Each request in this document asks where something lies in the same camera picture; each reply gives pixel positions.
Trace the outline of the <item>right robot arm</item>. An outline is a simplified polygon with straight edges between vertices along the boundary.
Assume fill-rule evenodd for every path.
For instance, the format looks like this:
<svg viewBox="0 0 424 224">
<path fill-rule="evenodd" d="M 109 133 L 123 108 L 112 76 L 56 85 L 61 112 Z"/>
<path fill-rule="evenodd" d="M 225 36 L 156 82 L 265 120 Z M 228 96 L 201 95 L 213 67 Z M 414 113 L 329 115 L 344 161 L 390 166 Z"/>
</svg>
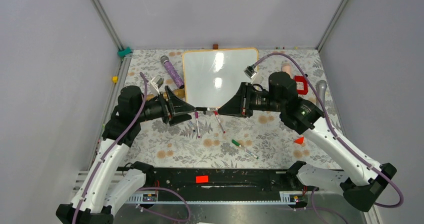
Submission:
<svg viewBox="0 0 424 224">
<path fill-rule="evenodd" d="M 249 118 L 254 111 L 278 112 L 286 127 L 316 144 L 340 166 L 335 171 L 295 162 L 286 177 L 293 190 L 307 186 L 331 191 L 343 196 L 357 210 L 368 212 L 397 172 L 392 164 L 372 159 L 345 140 L 338 130 L 331 129 L 324 112 L 299 97 L 296 82 L 286 72 L 272 73 L 268 89 L 242 82 L 236 94 L 217 112 Z"/>
</svg>

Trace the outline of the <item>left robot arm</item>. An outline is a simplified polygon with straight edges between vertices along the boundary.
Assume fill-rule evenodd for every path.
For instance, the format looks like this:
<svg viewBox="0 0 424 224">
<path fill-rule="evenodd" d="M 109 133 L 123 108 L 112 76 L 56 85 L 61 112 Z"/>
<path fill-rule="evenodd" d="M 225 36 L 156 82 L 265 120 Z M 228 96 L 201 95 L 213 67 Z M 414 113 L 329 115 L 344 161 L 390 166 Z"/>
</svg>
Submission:
<svg viewBox="0 0 424 224">
<path fill-rule="evenodd" d="M 60 204 L 56 216 L 63 224 L 111 224 L 118 210 L 137 191 L 151 191 L 153 200 L 166 191 L 156 180 L 154 167 L 135 161 L 118 184 L 111 181 L 141 131 L 141 123 L 162 119 L 171 126 L 190 120 L 196 108 L 177 97 L 168 86 L 167 98 L 149 101 L 138 86 L 124 87 L 106 123 L 94 163 L 69 204 Z"/>
</svg>

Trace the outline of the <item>yellow framed whiteboard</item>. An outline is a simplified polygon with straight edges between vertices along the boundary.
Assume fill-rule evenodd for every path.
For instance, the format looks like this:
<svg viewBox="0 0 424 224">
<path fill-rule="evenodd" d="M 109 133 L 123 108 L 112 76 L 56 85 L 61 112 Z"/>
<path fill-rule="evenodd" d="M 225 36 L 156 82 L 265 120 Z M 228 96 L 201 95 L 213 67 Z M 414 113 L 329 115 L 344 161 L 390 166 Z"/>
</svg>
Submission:
<svg viewBox="0 0 424 224">
<path fill-rule="evenodd" d="M 259 57 L 256 48 L 189 50 L 182 55 L 185 100 L 195 107 L 219 108 L 251 82 L 244 70 Z"/>
</svg>

